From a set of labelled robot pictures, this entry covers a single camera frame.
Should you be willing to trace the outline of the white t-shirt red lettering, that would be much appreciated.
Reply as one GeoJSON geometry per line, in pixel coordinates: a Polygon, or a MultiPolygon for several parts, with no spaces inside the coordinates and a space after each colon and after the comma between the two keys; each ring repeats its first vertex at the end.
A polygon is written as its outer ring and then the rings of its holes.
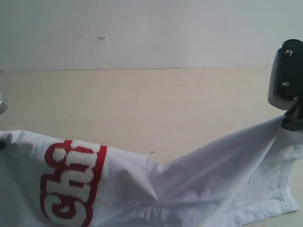
{"type": "Polygon", "coordinates": [[[303,134],[283,118],[227,135],[166,164],[80,140],[2,131],[3,227],[241,227],[296,211],[303,134]]]}

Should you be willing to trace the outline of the small white wall fixture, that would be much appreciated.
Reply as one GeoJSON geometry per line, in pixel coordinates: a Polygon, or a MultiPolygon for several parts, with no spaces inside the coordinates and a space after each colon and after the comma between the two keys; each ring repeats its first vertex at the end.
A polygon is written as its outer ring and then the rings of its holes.
{"type": "Polygon", "coordinates": [[[99,38],[99,40],[104,40],[104,39],[106,39],[106,37],[105,37],[105,36],[102,36],[102,35],[99,36],[98,38],[99,38]]]}

